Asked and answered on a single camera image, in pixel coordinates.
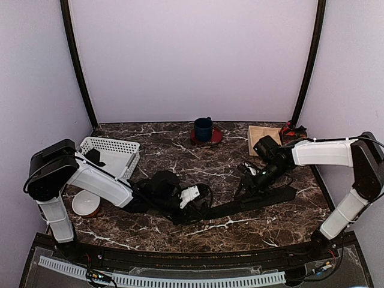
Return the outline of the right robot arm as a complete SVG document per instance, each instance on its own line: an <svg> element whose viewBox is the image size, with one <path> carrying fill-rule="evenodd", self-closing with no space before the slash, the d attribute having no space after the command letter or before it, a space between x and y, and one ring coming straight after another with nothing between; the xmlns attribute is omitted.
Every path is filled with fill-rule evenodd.
<svg viewBox="0 0 384 288"><path fill-rule="evenodd" d="M251 163L239 166L242 172L234 199L241 207L260 207L292 201L298 191L291 185L272 185L299 167L315 166L321 171L346 172L334 184L344 188L339 202L310 236L306 255L319 260L331 242L355 222L364 211L383 196L383 144L371 132L333 139L293 140L279 145L272 137L261 138L253 147L265 162L258 169Z"/></svg>

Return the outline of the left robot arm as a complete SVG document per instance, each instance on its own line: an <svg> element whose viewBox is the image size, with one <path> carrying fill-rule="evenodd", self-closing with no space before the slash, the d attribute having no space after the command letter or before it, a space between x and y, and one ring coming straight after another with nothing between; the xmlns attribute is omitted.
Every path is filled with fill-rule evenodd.
<svg viewBox="0 0 384 288"><path fill-rule="evenodd" d="M62 199L67 186L81 188L127 213L157 211L175 225L195 224L207 215L213 192L205 184L183 188L168 170L133 182L139 149L137 142L87 137L79 147L64 139L31 157L23 191L38 204L64 257L78 262L85 256Z"/></svg>

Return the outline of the black necktie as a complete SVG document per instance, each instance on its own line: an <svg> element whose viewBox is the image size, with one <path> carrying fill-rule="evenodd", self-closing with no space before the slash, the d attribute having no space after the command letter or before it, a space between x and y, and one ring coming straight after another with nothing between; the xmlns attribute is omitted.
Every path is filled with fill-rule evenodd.
<svg viewBox="0 0 384 288"><path fill-rule="evenodd" d="M243 200L234 200L215 206L209 210L203 219L213 220L240 212L253 211L266 206L292 201L295 199L296 193L297 189L291 186L273 189L261 196L254 196Z"/></svg>

